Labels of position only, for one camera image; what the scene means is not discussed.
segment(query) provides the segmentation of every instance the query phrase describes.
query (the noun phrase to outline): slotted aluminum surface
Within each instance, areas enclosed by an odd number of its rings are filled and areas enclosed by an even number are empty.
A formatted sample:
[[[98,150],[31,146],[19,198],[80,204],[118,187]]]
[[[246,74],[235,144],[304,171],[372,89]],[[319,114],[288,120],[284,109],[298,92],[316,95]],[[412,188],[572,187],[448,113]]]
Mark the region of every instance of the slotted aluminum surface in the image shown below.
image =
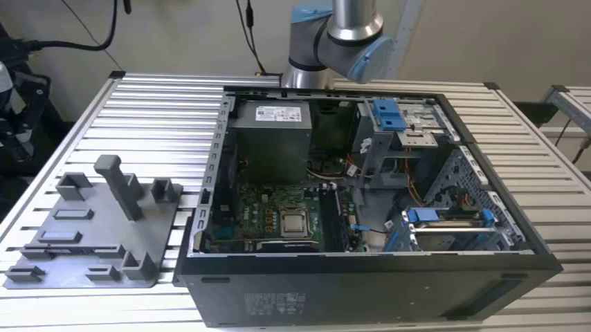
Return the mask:
[[[110,80],[0,224],[1,272],[19,259],[16,250],[31,241],[56,202],[60,174],[94,174],[96,157],[118,153],[123,170],[135,172],[142,182],[171,176],[184,186],[158,285],[88,290],[0,287],[0,326],[44,326],[49,331],[206,328],[187,290],[172,287],[171,279],[184,222],[196,206],[223,85],[276,86],[278,80],[140,74]],[[503,93],[483,84],[447,82],[376,81],[359,86],[338,81],[336,88],[446,94],[564,272],[480,324],[296,326],[267,331],[591,331],[591,184]]]
[[[552,103],[591,135],[591,87],[554,86],[544,101]]]

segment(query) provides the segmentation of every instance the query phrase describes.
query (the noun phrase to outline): motherboard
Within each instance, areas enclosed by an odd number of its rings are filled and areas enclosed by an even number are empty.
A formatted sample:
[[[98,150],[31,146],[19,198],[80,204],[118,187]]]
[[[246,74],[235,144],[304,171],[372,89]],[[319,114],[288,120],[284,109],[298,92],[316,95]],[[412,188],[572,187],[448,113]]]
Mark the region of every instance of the motherboard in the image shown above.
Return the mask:
[[[238,191],[235,220],[214,225],[212,252],[274,252],[290,246],[324,252],[335,243],[343,251],[360,249],[350,229],[358,221],[351,187],[243,183]]]

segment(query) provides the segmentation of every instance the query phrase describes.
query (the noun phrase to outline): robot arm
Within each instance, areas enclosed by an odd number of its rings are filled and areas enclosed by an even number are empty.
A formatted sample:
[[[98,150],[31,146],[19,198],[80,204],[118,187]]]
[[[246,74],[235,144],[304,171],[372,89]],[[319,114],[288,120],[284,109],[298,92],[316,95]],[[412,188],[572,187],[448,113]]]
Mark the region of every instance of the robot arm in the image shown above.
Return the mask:
[[[295,6],[282,86],[331,88],[330,69],[354,82],[370,82],[386,69],[392,52],[394,41],[382,32],[375,0],[324,0]]]

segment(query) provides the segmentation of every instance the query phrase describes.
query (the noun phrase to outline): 3d printed holder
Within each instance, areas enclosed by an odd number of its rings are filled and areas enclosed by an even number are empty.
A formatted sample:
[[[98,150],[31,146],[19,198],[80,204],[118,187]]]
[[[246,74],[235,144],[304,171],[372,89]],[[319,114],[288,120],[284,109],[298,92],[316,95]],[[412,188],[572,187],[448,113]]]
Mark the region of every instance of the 3d printed holder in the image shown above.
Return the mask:
[[[5,288],[143,288],[155,285],[182,186],[168,178],[140,184],[123,174],[122,159],[103,155],[95,171],[66,173],[59,199],[23,258],[5,275]]]

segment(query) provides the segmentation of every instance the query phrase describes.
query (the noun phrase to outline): green circuit board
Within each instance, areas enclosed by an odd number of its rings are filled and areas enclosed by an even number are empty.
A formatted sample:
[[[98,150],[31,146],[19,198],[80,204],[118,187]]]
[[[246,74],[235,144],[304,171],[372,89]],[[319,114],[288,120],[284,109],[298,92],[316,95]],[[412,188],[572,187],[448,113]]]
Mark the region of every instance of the green circuit board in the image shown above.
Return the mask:
[[[248,252],[250,245],[258,241],[287,239],[282,237],[280,232],[280,215],[282,211],[287,210],[306,213],[308,229],[306,237],[288,239],[315,241],[319,243],[320,252],[324,251],[323,220],[318,193],[318,187],[242,184],[236,225],[232,232],[220,239],[220,228],[214,229],[214,235],[218,235],[215,238],[222,240],[215,241],[219,251]],[[339,200],[346,221],[348,221],[350,215],[356,218],[350,188],[339,190]]]

